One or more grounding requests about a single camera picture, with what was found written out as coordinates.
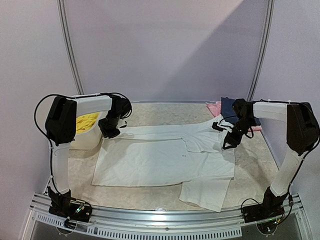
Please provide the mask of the white t-shirt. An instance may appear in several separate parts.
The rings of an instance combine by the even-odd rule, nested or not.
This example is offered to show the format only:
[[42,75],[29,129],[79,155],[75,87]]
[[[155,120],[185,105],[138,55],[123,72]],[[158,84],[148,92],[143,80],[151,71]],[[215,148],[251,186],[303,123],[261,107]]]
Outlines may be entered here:
[[179,199],[220,212],[235,173],[235,152],[224,150],[231,124],[221,115],[201,123],[125,127],[104,139],[92,184],[161,187],[181,184]]

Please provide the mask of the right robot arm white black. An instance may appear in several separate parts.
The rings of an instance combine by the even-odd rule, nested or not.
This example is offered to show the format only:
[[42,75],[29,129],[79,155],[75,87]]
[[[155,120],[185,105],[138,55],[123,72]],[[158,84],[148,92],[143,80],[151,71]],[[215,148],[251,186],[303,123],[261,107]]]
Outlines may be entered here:
[[246,101],[236,99],[232,109],[238,118],[224,138],[222,148],[236,148],[248,132],[255,127],[256,119],[280,121],[286,124],[286,153],[280,170],[266,189],[258,213],[269,218],[290,193],[303,161],[320,143],[320,126],[308,102]]

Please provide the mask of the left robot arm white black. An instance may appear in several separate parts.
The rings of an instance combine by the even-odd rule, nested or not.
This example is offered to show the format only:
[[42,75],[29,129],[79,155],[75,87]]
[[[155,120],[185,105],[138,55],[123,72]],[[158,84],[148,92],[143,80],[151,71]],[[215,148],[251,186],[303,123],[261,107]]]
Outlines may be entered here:
[[118,123],[132,113],[130,100],[121,93],[104,92],[88,95],[55,95],[45,121],[46,138],[50,144],[51,184],[48,195],[55,209],[63,216],[74,213],[68,183],[68,153],[76,136],[76,118],[86,114],[106,112],[98,121],[104,138],[120,134]]

